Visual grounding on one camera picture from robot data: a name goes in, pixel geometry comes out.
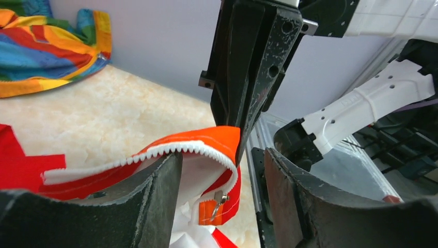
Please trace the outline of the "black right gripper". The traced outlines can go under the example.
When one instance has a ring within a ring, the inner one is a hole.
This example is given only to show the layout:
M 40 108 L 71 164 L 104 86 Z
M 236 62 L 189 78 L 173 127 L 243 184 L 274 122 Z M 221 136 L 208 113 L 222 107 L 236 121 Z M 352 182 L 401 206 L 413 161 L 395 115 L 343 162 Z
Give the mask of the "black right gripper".
M 281 69 L 300 33 L 342 38 L 355 14 L 359 0 L 278 1 L 285 6 L 268 7 L 257 37 L 245 97 L 241 137 L 236 162 Z

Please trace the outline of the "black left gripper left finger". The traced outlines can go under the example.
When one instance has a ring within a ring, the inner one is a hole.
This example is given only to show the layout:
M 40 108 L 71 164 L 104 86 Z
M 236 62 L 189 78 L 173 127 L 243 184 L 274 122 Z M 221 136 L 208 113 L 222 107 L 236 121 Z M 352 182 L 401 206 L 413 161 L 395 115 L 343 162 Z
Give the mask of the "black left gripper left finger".
M 1 247 L 168 247 L 182 154 L 84 200 L 1 191 Z

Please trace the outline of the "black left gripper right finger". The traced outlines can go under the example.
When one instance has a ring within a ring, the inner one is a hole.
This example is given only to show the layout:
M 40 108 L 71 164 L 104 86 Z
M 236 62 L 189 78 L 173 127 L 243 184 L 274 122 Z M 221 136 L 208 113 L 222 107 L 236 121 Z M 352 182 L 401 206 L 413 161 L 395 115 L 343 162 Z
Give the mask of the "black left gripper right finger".
M 265 177 L 278 247 L 437 247 L 437 197 L 387 203 L 343 191 L 272 148 Z

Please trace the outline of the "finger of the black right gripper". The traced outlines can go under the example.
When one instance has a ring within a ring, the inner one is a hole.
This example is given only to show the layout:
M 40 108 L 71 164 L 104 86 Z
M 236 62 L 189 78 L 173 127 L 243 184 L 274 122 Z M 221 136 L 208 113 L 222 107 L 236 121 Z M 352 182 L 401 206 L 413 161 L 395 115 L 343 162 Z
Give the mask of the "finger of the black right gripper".
M 216 125 L 240 127 L 257 48 L 263 41 L 265 6 L 256 1 L 222 1 L 208 67 L 200 82 L 213 90 L 210 106 Z

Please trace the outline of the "red white cartoon jacket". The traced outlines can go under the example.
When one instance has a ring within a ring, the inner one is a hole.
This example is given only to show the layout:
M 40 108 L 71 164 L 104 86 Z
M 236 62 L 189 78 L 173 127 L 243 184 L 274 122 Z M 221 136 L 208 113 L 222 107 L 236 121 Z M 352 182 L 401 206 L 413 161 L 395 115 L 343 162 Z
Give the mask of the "red white cartoon jacket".
M 234 247 L 237 127 L 163 137 L 93 168 L 27 156 L 1 125 L 1 247 Z

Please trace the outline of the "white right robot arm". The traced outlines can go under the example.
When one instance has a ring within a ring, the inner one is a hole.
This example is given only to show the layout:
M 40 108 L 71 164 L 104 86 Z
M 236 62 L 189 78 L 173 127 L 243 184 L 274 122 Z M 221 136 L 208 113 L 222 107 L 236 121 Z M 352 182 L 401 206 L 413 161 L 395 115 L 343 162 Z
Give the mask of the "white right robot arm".
M 378 35 L 408 43 L 375 77 L 276 132 L 275 148 L 305 170 L 345 137 L 435 94 L 437 1 L 222 1 L 199 83 L 213 90 L 215 122 L 240 128 L 237 162 L 306 35 Z

